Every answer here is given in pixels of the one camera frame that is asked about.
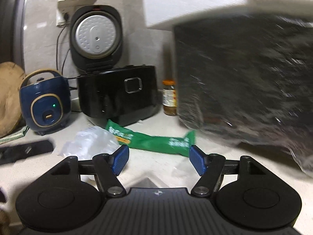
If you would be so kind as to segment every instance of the green package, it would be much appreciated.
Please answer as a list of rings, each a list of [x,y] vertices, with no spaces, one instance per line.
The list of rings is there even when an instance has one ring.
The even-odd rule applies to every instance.
[[[150,136],[133,132],[108,121],[106,130],[111,132],[120,145],[127,144],[130,148],[149,150],[165,154],[181,154],[189,156],[189,148],[195,144],[195,131],[188,132],[184,138]]]

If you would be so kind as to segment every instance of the blue gripper pad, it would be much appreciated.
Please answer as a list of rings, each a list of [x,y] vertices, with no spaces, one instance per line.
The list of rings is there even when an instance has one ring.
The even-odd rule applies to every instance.
[[[189,160],[199,176],[202,176],[207,171],[205,158],[206,154],[200,148],[196,145],[191,145],[189,149]]]
[[[116,176],[118,176],[129,159],[129,147],[125,144],[121,145],[111,155],[111,158],[113,158],[112,171]]]

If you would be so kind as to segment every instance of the tiled wall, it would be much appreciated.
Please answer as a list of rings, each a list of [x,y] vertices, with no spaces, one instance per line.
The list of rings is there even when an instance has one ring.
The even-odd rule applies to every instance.
[[[172,33],[145,27],[142,0],[98,0],[96,4],[113,6],[122,17],[124,50],[117,66],[143,63],[155,65],[158,86],[162,88],[162,80],[171,76]],[[56,68],[56,40],[61,31],[55,23],[56,8],[57,0],[26,1],[23,40],[26,73],[41,68]],[[60,36],[59,65],[68,48],[68,29],[65,29]],[[69,54],[64,76],[76,75],[78,73]]]

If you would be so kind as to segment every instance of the glass jar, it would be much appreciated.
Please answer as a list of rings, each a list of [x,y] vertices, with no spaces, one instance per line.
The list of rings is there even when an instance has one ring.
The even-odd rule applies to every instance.
[[[163,109],[164,113],[168,116],[175,116],[177,101],[176,101],[176,91],[175,91],[175,81],[174,80],[164,80],[163,81]]]

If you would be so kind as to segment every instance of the round cutting board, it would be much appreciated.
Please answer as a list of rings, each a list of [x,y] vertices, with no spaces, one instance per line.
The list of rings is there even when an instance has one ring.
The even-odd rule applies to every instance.
[[[17,64],[0,63],[0,138],[14,130],[22,117],[18,90],[24,77]]]

